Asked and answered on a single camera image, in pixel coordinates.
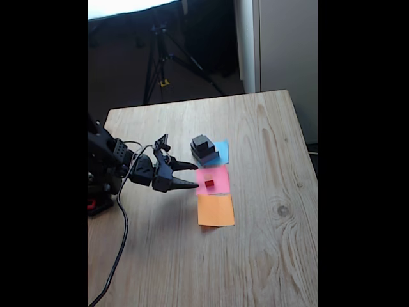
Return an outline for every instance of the sticky note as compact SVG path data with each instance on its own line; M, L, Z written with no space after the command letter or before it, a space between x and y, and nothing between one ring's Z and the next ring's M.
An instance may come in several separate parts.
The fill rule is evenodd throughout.
M235 213L231 195L199 195L197 221L202 226L233 226Z
M211 175L213 186L206 187L205 175ZM196 170L196 195L212 195L230 193L229 174L226 165L216 168L199 168Z
M219 151L219 157L209 162L202 164L201 166L221 165L229 163L229 143L225 139L223 142L214 142L216 150Z

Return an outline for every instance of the dark floor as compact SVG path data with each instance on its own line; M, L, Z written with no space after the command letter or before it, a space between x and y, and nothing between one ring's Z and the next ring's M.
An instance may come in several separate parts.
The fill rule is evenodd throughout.
M95 35L97 47L88 48L88 111L102 123L110 109L140 106L143 102L151 35L148 13L142 11L111 18ZM169 23L169 32L183 45L181 18L178 14L174 16ZM88 27L97 24L98 21L89 22ZM186 59L171 41L167 40L166 46L169 53ZM173 61L166 63L165 77L171 84L162 88L162 96L160 86L156 84L149 104L219 96L212 85ZM226 95L244 93L238 65L228 77L216 73L211 78Z

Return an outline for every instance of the robotic arm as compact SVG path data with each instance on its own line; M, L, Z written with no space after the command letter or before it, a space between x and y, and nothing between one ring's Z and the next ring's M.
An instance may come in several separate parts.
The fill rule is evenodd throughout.
M189 162L179 162L168 155L171 147L167 144L167 134L158 139L153 147L157 158L155 165L151 159L141 154L132 166L129 179L135 184L149 186L166 193L176 189L192 189L199 185L173 177L174 171L197 169ZM88 113L88 215L111 207L111 195L116 195L131 165L131 151L121 139L114 139L98 121Z

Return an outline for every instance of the small red block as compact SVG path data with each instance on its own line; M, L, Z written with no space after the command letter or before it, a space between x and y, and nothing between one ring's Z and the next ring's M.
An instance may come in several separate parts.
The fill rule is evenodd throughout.
M215 182L213 181L213 176L211 176L210 174L205 175L204 184L206 187L213 187L215 185Z
M213 187L215 185L215 182L213 180L208 180L205 181L204 184L206 185L206 187Z

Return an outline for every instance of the wooden table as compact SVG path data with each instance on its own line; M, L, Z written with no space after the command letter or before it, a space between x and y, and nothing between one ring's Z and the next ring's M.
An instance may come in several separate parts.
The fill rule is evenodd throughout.
M98 306L318 305L317 179L286 90L114 109L105 128L143 145L168 133L169 153L190 162L193 137L227 138L236 225L199 226L194 189L127 182L128 240ZM194 171L174 176L195 181ZM118 206L88 219L88 303L122 235Z

